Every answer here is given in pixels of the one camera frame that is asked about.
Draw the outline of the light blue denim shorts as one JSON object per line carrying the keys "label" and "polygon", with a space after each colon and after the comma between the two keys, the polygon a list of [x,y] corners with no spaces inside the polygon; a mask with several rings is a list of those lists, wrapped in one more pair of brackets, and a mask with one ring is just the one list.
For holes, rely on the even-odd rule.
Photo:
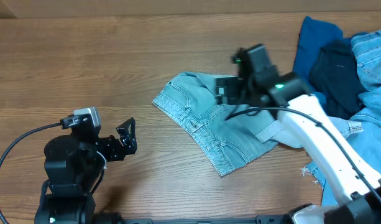
{"label": "light blue denim shorts", "polygon": [[165,85],[153,104],[195,140],[220,176],[244,167],[279,143],[301,148],[299,140],[268,111],[227,120],[233,106],[217,104],[217,78],[205,73],[180,73]]}

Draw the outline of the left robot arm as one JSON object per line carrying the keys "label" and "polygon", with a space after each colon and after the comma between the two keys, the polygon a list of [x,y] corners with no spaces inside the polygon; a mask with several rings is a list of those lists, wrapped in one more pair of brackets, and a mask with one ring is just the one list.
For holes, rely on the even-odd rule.
{"label": "left robot arm", "polygon": [[100,126],[89,115],[71,115],[60,124],[71,133],[52,139],[44,148],[48,179],[42,185],[34,222],[122,223],[118,212],[96,213],[93,194],[108,162],[121,161],[136,152],[134,118],[117,127],[118,138],[100,138]]}

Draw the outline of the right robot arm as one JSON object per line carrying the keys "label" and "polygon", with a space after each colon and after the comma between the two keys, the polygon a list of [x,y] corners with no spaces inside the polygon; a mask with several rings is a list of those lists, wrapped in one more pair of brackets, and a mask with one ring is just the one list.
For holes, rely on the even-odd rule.
{"label": "right robot arm", "polygon": [[336,206],[302,205],[282,215],[282,223],[381,223],[381,175],[343,138],[302,79],[280,75],[265,45],[239,48],[232,56],[238,76],[218,78],[219,104],[248,105],[228,118],[275,111],[275,119],[297,137],[331,186]]}

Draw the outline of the blue shirt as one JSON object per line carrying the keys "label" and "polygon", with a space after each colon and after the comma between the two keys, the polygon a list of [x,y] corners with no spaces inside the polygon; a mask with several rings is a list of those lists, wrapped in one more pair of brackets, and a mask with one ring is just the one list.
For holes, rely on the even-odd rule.
{"label": "blue shirt", "polygon": [[360,32],[354,34],[352,37],[344,38],[342,29],[337,25],[312,19],[310,16],[304,18],[299,33],[293,71],[304,79],[312,93],[316,95],[323,106],[326,104],[326,97],[329,96],[329,94],[322,93],[310,83],[310,71],[318,60],[321,48],[335,40],[344,44],[345,51],[350,55],[350,71],[352,72],[352,76],[358,78],[356,72],[356,58],[351,50],[351,39],[354,36],[362,34],[366,34],[366,32]]}

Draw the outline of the dark navy garment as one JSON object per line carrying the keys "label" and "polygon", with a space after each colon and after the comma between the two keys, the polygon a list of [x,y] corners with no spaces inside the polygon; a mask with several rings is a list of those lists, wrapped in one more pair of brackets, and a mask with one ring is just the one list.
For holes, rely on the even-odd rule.
{"label": "dark navy garment", "polygon": [[323,108],[328,116],[349,119],[364,108],[359,94],[366,89],[357,75],[351,47],[343,40],[334,40],[320,48],[310,70],[310,82],[326,96]]}

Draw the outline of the blue denim jeans pile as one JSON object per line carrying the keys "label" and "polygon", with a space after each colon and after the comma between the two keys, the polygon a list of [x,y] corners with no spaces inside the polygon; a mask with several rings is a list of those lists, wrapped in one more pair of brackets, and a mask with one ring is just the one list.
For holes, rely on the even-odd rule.
{"label": "blue denim jeans pile", "polygon": [[381,174],[381,30],[354,36],[351,50],[366,89],[359,94],[364,108],[349,119],[329,117],[361,158]]}

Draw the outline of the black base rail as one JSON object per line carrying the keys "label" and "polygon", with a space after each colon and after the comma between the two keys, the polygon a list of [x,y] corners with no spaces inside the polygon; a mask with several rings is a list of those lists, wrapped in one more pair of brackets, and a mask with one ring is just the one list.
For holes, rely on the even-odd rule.
{"label": "black base rail", "polygon": [[251,218],[205,218],[205,219],[177,219],[152,220],[122,219],[118,224],[293,224],[288,215],[257,215]]}

